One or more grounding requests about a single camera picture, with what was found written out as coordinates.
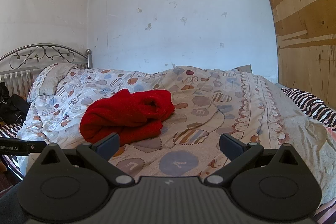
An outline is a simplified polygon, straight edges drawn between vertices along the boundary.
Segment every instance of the black robotic device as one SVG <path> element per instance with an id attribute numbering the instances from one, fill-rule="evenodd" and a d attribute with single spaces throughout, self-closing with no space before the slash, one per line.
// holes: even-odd
<path id="1" fill-rule="evenodd" d="M 312 224 L 322 196 L 290 144 L 264 149 L 223 134 L 219 146 L 231 162 L 204 182 L 199 177 L 141 177 L 135 183 L 107 161 L 119 148 L 117 134 L 64 150 L 57 144 L 14 142 L 24 153 L 34 145 L 44 147 L 17 189 L 17 200 L 30 216 L 25 224 Z M 0 148 L 14 142 L 1 139 Z M 10 150 L 6 153 L 17 155 L 18 150 Z"/>

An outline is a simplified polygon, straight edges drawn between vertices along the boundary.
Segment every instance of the bed frame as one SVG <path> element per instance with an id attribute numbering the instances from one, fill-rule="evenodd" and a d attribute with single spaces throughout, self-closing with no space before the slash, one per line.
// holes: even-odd
<path id="1" fill-rule="evenodd" d="M 6 83 L 10 96 L 17 94 L 25 99 L 33 85 L 34 75 L 49 65 L 62 62 L 73 63 L 80 69 L 93 68 L 90 49 L 87 49 L 83 54 L 70 47 L 50 43 L 17 48 L 0 57 L 0 64 L 4 60 L 9 62 L 12 70 L 0 72 L 0 82 Z"/>

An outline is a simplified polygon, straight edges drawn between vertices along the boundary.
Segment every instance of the patterned comforter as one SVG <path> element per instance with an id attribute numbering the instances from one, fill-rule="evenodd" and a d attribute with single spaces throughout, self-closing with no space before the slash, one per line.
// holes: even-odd
<path id="1" fill-rule="evenodd" d="M 310 119 L 280 88 L 265 78 L 238 70 L 176 67 L 155 74 L 112 69 L 72 69 L 52 96 L 38 96 L 53 66 L 35 81 L 31 107 L 17 137 L 56 142 L 73 148 L 84 142 L 79 123 L 94 101 L 121 89 L 130 92 L 166 89 L 174 114 L 161 135 L 120 147 L 110 162 L 139 176 L 192 176 L 204 179 L 229 162 L 219 150 L 222 133 L 265 148 L 291 143 L 304 159 L 323 192 L 322 203 L 336 197 L 336 142 L 323 124 Z M 17 157 L 24 174 L 38 154 Z"/>

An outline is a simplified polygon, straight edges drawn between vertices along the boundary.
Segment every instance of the red fleece fabric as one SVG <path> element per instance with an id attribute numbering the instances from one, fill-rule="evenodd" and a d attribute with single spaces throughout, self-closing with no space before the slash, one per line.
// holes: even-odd
<path id="1" fill-rule="evenodd" d="M 123 146 L 160 135 L 162 121 L 174 110 L 168 90 L 131 94 L 123 89 L 110 98 L 100 99 L 90 105 L 81 120 L 79 131 L 90 143 L 116 132 Z"/>

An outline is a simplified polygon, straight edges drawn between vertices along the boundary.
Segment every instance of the wooden panel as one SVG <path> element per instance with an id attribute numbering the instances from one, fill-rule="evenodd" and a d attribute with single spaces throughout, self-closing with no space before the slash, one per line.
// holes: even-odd
<path id="1" fill-rule="evenodd" d="M 270 0 L 279 83 L 336 107 L 336 0 Z"/>

